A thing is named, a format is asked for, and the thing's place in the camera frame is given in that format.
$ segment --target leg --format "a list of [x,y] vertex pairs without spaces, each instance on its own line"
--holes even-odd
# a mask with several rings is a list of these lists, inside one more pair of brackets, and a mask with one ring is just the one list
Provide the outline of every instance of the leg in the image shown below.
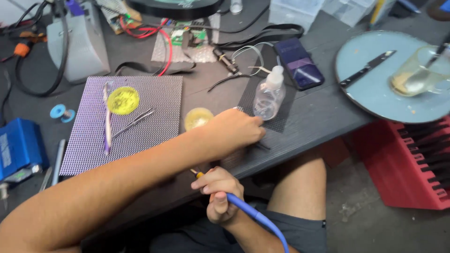
[[272,169],[280,180],[267,210],[307,220],[325,219],[326,169],[314,151],[308,151]]

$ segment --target gray shorts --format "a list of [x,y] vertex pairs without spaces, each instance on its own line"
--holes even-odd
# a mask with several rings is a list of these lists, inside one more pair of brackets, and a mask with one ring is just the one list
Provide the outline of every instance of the gray shorts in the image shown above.
[[[325,221],[311,221],[256,207],[283,233],[289,245],[301,253],[327,251]],[[153,239],[150,253],[244,253],[233,236],[204,218],[173,233]]]

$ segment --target hand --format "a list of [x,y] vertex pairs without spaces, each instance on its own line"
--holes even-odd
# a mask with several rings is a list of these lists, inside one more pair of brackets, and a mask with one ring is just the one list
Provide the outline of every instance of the hand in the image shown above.
[[229,109],[201,128],[206,142],[211,145],[210,155],[217,160],[261,140],[266,134],[262,123],[261,117],[250,117],[237,109]]
[[233,193],[244,200],[244,187],[228,171],[215,167],[191,184],[192,189],[200,189],[202,194],[211,194],[206,210],[208,219],[219,225],[231,222],[239,208],[228,203],[226,193]]

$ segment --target smartphone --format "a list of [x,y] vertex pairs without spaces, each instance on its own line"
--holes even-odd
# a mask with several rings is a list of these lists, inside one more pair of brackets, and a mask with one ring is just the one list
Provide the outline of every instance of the smartphone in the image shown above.
[[280,62],[299,90],[307,90],[325,82],[325,78],[297,38],[275,44]]

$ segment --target clear tube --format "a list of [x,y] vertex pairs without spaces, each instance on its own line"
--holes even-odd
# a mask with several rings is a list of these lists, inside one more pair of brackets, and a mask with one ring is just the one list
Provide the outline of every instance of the clear tube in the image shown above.
[[233,14],[239,14],[242,11],[242,0],[231,0],[229,10]]

